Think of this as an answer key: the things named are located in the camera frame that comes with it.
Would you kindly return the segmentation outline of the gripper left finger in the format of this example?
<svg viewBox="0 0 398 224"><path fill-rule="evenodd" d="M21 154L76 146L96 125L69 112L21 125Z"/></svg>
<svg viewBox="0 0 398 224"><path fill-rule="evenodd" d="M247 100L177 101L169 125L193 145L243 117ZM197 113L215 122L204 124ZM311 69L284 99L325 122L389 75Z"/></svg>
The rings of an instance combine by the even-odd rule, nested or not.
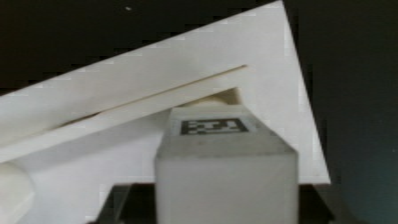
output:
<svg viewBox="0 0 398 224"><path fill-rule="evenodd" d="M87 224L156 224L153 183L112 187L98 218Z"/></svg>

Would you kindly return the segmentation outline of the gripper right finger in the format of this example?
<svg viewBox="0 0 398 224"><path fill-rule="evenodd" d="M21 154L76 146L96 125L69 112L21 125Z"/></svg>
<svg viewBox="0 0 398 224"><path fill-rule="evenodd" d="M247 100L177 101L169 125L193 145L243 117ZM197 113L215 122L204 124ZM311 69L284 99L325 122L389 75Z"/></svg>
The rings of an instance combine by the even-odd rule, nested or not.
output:
<svg viewBox="0 0 398 224"><path fill-rule="evenodd" d="M334 214L316 192L314 186L298 187L298 224L330 224Z"/></svg>

